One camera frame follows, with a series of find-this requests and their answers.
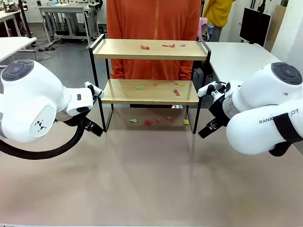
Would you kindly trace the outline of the white desk with dark underside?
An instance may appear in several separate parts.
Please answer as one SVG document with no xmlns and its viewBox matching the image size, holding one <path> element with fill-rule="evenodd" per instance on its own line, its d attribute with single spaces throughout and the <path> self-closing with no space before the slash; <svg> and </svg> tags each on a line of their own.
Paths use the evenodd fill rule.
<svg viewBox="0 0 303 227">
<path fill-rule="evenodd" d="M 8 37 L 10 37 L 10 32 L 9 32 L 9 28 L 7 25 L 7 21 L 10 19 L 12 19 L 14 22 L 15 30 L 17 32 L 18 37 L 21 37 L 20 29 L 17 24 L 17 14 L 20 15 L 20 13 L 21 13 L 21 10 L 14 11 L 14 12 L 5 12 L 4 10 L 0 11 L 0 23 L 4 23 Z"/>
</svg>

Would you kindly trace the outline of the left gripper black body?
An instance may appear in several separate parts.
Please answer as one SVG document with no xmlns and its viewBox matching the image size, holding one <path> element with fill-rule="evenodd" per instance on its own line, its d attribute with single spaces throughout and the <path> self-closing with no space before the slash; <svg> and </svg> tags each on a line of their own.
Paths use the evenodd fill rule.
<svg viewBox="0 0 303 227">
<path fill-rule="evenodd" d="M 83 125 L 91 125 L 93 121 L 87 118 L 89 112 L 90 109 L 88 107 L 79 107 L 76 108 L 76 115 L 70 116 L 64 110 L 56 114 L 56 122 L 63 122 L 66 125 L 80 125 L 82 122 Z"/>
</svg>

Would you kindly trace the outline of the person in orange jacket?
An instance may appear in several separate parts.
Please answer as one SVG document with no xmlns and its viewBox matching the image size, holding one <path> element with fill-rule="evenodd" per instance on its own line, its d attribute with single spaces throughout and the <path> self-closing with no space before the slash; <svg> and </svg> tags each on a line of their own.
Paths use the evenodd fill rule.
<svg viewBox="0 0 303 227">
<path fill-rule="evenodd" d="M 196 40 L 201 0 L 107 0 L 110 39 Z M 111 59 L 113 79 L 190 80 L 192 61 Z"/>
</svg>

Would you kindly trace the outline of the white side table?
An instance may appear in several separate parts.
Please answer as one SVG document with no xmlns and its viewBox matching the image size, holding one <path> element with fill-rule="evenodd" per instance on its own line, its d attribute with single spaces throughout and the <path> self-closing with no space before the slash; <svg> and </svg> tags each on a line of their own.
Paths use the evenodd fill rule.
<svg viewBox="0 0 303 227">
<path fill-rule="evenodd" d="M 0 62 L 36 41 L 36 37 L 0 37 Z"/>
</svg>

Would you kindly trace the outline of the dark grey bag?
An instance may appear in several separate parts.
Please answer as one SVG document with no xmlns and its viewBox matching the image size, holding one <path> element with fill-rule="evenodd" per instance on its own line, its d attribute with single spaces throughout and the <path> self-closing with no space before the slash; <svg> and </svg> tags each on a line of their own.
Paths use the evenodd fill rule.
<svg viewBox="0 0 303 227">
<path fill-rule="evenodd" d="M 194 69 L 193 83 L 196 85 L 201 85 L 204 78 L 204 73 L 201 68 Z"/>
</svg>

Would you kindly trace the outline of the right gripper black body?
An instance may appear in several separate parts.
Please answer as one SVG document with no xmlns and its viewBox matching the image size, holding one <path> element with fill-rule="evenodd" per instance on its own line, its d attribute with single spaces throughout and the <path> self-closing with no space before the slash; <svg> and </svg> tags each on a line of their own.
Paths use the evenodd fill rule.
<svg viewBox="0 0 303 227">
<path fill-rule="evenodd" d="M 228 122 L 230 121 L 230 119 L 223 110 L 223 101 L 224 95 L 214 100 L 213 104 L 209 108 L 210 113 L 214 116 L 214 119 L 211 121 L 211 123 L 218 127 L 226 127 Z"/>
</svg>

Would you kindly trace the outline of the white metal frame desk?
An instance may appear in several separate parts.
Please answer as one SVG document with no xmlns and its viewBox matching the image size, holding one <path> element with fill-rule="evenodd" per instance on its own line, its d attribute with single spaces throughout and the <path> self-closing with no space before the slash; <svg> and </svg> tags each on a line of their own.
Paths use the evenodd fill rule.
<svg viewBox="0 0 303 227">
<path fill-rule="evenodd" d="M 48 45 L 64 39 L 91 45 L 99 35 L 96 7 L 88 3 L 42 5 L 38 7 Z"/>
</svg>

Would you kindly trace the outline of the person in yellow shirt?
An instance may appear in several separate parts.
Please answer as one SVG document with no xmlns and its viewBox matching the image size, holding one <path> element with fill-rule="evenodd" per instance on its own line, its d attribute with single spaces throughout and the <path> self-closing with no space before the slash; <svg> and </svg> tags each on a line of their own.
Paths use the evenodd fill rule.
<svg viewBox="0 0 303 227">
<path fill-rule="evenodd" d="M 207 0 L 203 17 L 213 26 L 210 42 L 218 42 L 222 28 L 227 24 L 232 4 L 236 0 Z"/>
</svg>

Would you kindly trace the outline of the wooden shelf with black frame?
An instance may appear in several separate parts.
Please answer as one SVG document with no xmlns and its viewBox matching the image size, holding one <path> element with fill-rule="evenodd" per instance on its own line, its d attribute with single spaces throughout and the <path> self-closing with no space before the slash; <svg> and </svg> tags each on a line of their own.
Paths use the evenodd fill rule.
<svg viewBox="0 0 303 227">
<path fill-rule="evenodd" d="M 162 44 L 175 47 L 163 47 Z M 148 46 L 149 50 L 141 49 L 141 45 Z M 98 86 L 96 59 L 104 59 L 106 73 L 109 76 L 110 59 L 132 60 L 186 60 L 196 63 L 209 63 L 211 50 L 207 44 L 198 38 L 196 41 L 178 40 L 140 40 L 140 39 L 108 39 L 100 35 L 89 47 L 89 56 L 92 66 L 95 85 Z M 186 86 L 175 84 L 186 83 Z M 180 96 L 173 92 L 177 89 Z M 102 105 L 109 104 L 113 112 L 115 104 L 139 105 L 184 105 L 197 106 L 194 120 L 189 120 L 193 133 L 197 130 L 198 118 L 202 98 L 198 97 L 192 80 L 135 80 L 135 79 L 108 79 L 104 88 L 104 97 L 99 98 L 99 109 L 104 130 L 108 130 L 110 119 L 105 119 Z"/>
</svg>

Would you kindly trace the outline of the brown cardboard sheet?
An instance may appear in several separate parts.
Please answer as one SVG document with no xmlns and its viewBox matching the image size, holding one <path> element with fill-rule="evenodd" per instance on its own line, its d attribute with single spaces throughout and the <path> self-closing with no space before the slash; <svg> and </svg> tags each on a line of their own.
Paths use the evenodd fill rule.
<svg viewBox="0 0 303 227">
<path fill-rule="evenodd" d="M 272 20 L 270 29 L 268 31 L 268 41 L 270 44 L 270 49 L 272 50 L 273 45 L 276 41 L 279 29 L 281 27 L 284 15 L 285 15 L 286 7 L 281 5 L 276 5 L 276 8 L 272 14 Z"/>
</svg>

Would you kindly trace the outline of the black monitor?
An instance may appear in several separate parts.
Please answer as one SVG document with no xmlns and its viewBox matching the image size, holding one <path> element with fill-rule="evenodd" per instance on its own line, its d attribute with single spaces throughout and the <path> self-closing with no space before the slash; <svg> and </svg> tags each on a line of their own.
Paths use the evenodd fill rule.
<svg viewBox="0 0 303 227">
<path fill-rule="evenodd" d="M 251 44 L 264 46 L 270 21 L 270 15 L 244 8 L 240 38 Z"/>
</svg>

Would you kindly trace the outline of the black pole stand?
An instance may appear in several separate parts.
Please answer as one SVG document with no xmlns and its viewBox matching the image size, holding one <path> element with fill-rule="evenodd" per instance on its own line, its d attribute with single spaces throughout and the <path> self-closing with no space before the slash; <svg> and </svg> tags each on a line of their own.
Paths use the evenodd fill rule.
<svg viewBox="0 0 303 227">
<path fill-rule="evenodd" d="M 23 8 L 23 1 L 18 0 L 18 4 L 19 4 L 20 11 L 21 11 L 23 24 L 24 24 L 26 32 L 27 32 L 27 36 L 28 36 L 28 38 L 32 38 L 30 29 L 29 29 L 29 26 L 28 26 L 28 23 L 27 23 L 27 18 L 26 18 L 26 15 L 25 15 L 25 11 L 24 11 L 24 8 Z"/>
</svg>

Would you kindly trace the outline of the pink cloth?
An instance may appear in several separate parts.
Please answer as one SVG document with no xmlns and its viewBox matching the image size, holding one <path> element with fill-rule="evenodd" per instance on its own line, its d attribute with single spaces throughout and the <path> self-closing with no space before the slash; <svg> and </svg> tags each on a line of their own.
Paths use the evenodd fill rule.
<svg viewBox="0 0 303 227">
<path fill-rule="evenodd" d="M 200 17 L 198 35 L 203 36 L 204 34 L 206 34 L 207 28 L 208 28 L 208 19 L 205 17 Z"/>
</svg>

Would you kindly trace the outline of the large white table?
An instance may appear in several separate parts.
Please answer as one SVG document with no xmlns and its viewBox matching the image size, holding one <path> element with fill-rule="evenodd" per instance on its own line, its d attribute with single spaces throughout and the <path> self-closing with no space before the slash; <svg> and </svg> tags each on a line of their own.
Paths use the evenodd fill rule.
<svg viewBox="0 0 303 227">
<path fill-rule="evenodd" d="M 210 64 L 219 81 L 245 81 L 263 66 L 280 62 L 259 44 L 207 42 Z"/>
</svg>

